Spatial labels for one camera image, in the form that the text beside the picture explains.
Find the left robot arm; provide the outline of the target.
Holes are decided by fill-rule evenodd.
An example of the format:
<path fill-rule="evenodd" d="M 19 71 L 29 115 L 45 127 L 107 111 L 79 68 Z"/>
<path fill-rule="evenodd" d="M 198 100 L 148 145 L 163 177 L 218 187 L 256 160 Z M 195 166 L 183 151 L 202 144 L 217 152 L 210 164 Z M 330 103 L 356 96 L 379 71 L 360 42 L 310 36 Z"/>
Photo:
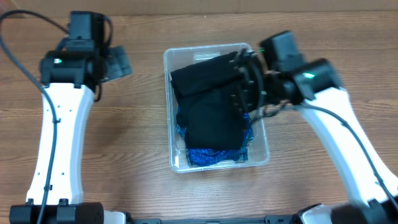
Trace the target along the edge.
<path fill-rule="evenodd" d="M 33 79 L 43 100 L 39 153 L 25 203 L 13 205 L 11 223 L 131 223 L 127 212 L 85 202 L 81 161 L 90 109 L 104 82 L 132 73 L 121 46 L 112 47 L 109 17 L 73 11 L 65 37 L 40 61 Z"/>

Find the clear plastic storage bin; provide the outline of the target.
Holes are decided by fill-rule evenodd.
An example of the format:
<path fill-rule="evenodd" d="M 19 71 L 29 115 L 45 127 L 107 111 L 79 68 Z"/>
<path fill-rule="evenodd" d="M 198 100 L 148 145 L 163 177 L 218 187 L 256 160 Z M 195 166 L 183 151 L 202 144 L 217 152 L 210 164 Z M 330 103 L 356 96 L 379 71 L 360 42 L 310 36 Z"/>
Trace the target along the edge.
<path fill-rule="evenodd" d="M 176 122 L 178 103 L 174 95 L 174 89 L 170 83 L 170 73 L 174 70 L 199 63 L 211 58 L 228 54 L 234 51 L 252 47 L 245 43 L 203 45 L 196 47 L 170 48 L 164 52 L 164 73 L 165 73 L 165 99 L 167 105 L 167 125 L 169 138 L 169 161 L 171 169 L 176 173 L 199 172 L 206 170 L 228 169 L 238 167 L 263 166 L 270 160 L 270 150 L 266 133 L 266 124 L 263 120 L 252 125 L 253 139 L 247 144 L 246 160 L 240 161 L 223 160 L 217 164 L 200 167 L 193 165 L 187 159 L 187 150 L 183 137 L 180 135 Z"/>

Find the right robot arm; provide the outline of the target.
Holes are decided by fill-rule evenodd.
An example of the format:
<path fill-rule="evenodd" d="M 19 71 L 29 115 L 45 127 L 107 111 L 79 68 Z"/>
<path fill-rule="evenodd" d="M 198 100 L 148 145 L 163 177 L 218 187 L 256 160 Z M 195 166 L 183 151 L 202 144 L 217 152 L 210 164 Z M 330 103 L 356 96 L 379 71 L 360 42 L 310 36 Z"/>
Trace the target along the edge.
<path fill-rule="evenodd" d="M 256 120 L 298 111 L 333 161 L 348 201 L 318 203 L 292 216 L 292 223 L 396 223 L 397 177 L 383 163 L 361 127 L 349 94 L 332 64 L 307 61 L 293 33 L 273 35 L 257 53 L 242 50 L 232 60 L 240 79 L 232 95 L 242 113 Z"/>

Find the black garment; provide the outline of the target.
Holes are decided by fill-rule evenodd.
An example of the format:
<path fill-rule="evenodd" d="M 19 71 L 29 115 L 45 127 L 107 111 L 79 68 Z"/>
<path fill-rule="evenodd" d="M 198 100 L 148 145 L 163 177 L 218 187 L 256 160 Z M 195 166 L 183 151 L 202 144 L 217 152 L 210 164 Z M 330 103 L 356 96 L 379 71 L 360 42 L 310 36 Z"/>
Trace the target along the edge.
<path fill-rule="evenodd" d="M 231 87 L 225 86 L 191 96 L 176 96 L 179 108 L 176 120 L 185 128 L 187 148 L 216 151 L 241 148 L 246 124 L 230 102 L 231 92 Z"/>
<path fill-rule="evenodd" d="M 230 63 L 237 54 L 237 51 L 230 52 L 172 71 L 170 83 L 176 96 L 196 95 L 238 80 L 240 75 Z"/>

